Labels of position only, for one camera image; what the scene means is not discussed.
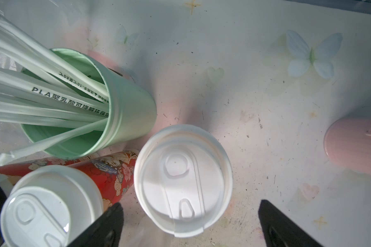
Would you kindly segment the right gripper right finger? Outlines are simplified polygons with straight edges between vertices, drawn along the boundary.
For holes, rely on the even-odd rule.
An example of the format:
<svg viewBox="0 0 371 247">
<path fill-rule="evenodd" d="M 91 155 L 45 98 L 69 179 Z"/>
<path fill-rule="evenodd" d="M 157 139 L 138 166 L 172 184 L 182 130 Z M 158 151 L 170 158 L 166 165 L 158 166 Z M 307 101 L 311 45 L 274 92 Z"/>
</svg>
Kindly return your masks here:
<svg viewBox="0 0 371 247">
<path fill-rule="evenodd" d="M 322 247 L 268 200 L 261 201 L 258 216 L 267 247 Z"/>
</svg>

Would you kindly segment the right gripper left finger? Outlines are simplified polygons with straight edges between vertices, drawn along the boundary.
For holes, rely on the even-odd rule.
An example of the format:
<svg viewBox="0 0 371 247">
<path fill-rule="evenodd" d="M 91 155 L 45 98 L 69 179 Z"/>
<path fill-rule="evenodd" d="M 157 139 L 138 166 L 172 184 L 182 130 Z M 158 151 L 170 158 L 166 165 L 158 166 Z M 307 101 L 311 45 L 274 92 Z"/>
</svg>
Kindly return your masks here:
<svg viewBox="0 0 371 247">
<path fill-rule="evenodd" d="M 106 210 L 68 247 L 118 247 L 124 226 L 124 211 L 120 203 Z"/>
</svg>

